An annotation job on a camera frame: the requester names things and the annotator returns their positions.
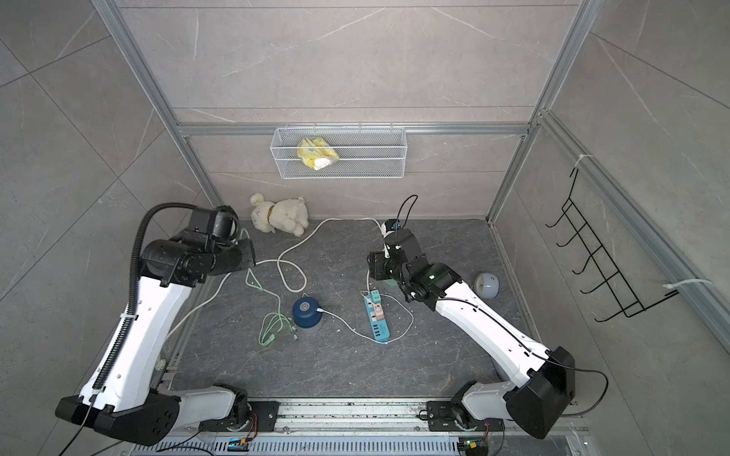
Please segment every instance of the plastic bag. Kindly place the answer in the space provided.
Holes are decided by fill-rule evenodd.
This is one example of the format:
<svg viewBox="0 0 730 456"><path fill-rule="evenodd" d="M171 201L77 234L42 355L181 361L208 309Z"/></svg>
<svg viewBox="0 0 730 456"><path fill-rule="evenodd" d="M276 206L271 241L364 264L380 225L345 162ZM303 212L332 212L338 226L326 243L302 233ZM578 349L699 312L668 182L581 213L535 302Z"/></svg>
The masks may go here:
<svg viewBox="0 0 730 456"><path fill-rule="evenodd" d="M305 165L315 171L319 171L325 166L331 165L339 160L337 152L329 147L327 141L321 137L315 139L302 139L299 144L299 149L296 150L296 156L301 158L301 161Z"/></svg>

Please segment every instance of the cable tie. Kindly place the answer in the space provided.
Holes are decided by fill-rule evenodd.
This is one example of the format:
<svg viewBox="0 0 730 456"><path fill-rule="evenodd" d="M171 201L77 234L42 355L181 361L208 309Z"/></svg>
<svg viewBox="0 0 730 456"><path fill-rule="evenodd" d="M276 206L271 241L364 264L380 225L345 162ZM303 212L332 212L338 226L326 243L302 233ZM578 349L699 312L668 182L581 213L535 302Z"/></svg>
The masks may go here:
<svg viewBox="0 0 730 456"><path fill-rule="evenodd" d="M709 285L714 285L711 281L706 280L706 279L687 279L687 280L680 280L679 282L676 282L676 283L665 283L664 285L662 285L662 287L671 290L673 288L679 287L680 285L684 285L685 283L706 283Z"/></svg>
<svg viewBox="0 0 730 456"><path fill-rule="evenodd" d="M591 154L580 154L578 156L578 160L575 162L575 165L573 165L573 168L578 167L578 163L580 163L580 161L583 159L583 157L593 157L593 156Z"/></svg>

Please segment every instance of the plush toy dog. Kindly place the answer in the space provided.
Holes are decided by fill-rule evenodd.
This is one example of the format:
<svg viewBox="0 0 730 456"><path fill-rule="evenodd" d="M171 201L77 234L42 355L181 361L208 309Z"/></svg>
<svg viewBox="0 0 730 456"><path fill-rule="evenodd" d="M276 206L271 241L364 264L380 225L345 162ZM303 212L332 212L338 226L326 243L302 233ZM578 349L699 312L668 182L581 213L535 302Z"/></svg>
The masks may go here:
<svg viewBox="0 0 730 456"><path fill-rule="evenodd" d="M256 193L251 197L251 204L255 206L251 212L253 226L264 233L274 233L274 228L293 233L300 237L304 229L310 225L307 207L304 198L284 199L278 203L266 201L264 195Z"/></svg>

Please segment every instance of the black corrugated cable conduit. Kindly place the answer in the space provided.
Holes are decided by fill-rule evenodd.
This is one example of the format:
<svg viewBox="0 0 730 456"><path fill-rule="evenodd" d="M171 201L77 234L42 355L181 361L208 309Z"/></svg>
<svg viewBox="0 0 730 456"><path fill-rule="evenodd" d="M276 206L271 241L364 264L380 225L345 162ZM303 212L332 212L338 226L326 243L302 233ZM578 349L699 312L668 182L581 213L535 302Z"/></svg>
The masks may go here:
<svg viewBox="0 0 730 456"><path fill-rule="evenodd" d="M145 239L145 232L147 231L147 225L150 224L150 220L162 209L168 209L171 207L179 207L183 209L195 209L197 206L188 203L162 203L154 206L152 209L147 211L147 214L142 218L139 223L139 229L137 229L137 237L134 238L134 246L132 247L132 258L129 262L129 300L127 301L127 315L135 315L137 313L137 301L139 300L139 254L142 252L142 242ZM132 326L132 318L124 318L122 321L121 328L117 338L114 340L112 349L109 351L109 356L104 360L104 365L99 371L99 375L93 383L92 388L94 390L100 390L109 376L109 373L114 367L114 363L119 357L119 353L124 347L124 342L129 336L129 330Z"/></svg>

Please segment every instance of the white mesh basket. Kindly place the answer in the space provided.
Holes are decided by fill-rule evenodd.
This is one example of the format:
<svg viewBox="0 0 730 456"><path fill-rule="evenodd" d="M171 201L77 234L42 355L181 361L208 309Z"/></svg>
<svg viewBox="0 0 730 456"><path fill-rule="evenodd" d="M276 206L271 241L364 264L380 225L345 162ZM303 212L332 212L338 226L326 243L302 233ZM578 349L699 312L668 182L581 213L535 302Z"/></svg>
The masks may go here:
<svg viewBox="0 0 730 456"><path fill-rule="evenodd" d="M303 138L321 136L339 155L339 161L315 171L296 156ZM287 127L277 128L272 154L284 179L403 177L406 132L399 127Z"/></svg>

